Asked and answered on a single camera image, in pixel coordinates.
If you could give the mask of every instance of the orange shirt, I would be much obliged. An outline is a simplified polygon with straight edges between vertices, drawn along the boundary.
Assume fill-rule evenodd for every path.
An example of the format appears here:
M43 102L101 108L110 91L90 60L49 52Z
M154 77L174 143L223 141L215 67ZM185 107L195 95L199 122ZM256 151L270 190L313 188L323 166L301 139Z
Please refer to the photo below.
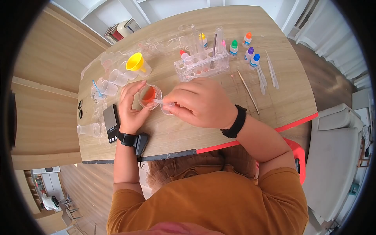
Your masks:
M165 221L194 223L226 235L301 235L308 207L294 169L271 170L258 185L216 171L172 181L147 200L133 190L116 191L107 233L148 230Z

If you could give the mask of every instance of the black wristband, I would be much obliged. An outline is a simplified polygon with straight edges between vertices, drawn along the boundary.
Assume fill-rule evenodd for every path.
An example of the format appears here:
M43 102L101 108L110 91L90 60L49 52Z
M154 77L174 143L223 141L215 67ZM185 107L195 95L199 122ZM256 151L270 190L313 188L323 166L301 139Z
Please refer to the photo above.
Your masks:
M120 143L122 145L129 146L129 147L135 147L134 146L135 139L136 139L135 135L128 135L128 134L119 132L118 139L120 140Z
M239 105L235 105L235 107L238 109L238 115L235 119L234 124L230 127L230 129L220 129L224 136L233 139L237 137L239 131L243 128L247 116L247 109Z

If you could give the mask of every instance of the digital scale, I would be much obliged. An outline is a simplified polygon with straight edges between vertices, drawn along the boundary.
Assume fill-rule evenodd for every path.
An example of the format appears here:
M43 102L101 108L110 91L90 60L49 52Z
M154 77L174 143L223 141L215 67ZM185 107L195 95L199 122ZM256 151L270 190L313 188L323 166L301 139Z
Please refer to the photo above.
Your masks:
M116 105L112 104L103 111L103 118L105 120L106 132L110 144L117 141L120 123L117 115Z

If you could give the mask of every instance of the wooden floor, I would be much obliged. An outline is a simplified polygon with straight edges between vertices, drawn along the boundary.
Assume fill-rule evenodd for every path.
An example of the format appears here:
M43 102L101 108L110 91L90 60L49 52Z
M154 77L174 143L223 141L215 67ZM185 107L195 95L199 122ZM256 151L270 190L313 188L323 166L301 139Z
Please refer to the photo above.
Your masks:
M315 96L317 110L345 103L352 106L352 93L355 87L329 62L319 58L312 50L290 40L303 67ZM283 137L299 143L306 154L309 149L311 122L281 132ZM60 181L64 190L73 199L74 208L79 208L83 218L77 219L79 229L86 235L106 234L106 222L112 197L113 165L77 164L61 166ZM148 166L140 170L140 183L145 197L150 189L145 183Z

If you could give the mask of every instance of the plastic bottle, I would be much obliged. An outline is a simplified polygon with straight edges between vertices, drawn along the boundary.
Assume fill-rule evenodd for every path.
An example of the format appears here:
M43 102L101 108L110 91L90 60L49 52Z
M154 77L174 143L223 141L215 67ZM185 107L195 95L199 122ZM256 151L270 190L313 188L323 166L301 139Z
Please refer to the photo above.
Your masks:
M238 42L233 40L230 46L230 56L235 57L238 54Z
M243 40L243 47L248 48L252 41L252 34L248 32Z
M251 62L249 62L249 68L251 70L254 70L259 64L259 60L260 60L260 54L254 55L253 58L251 58Z
M180 50L180 57L182 58L182 59L185 59L185 58L187 58L189 55L188 55L188 53L187 52L185 52L185 51L183 51L183 50Z
M202 33L202 40L204 41L204 48L207 49L208 48L208 40L206 39L205 34L203 34L203 33Z
M253 47L248 48L244 55L244 60L250 62L254 51Z

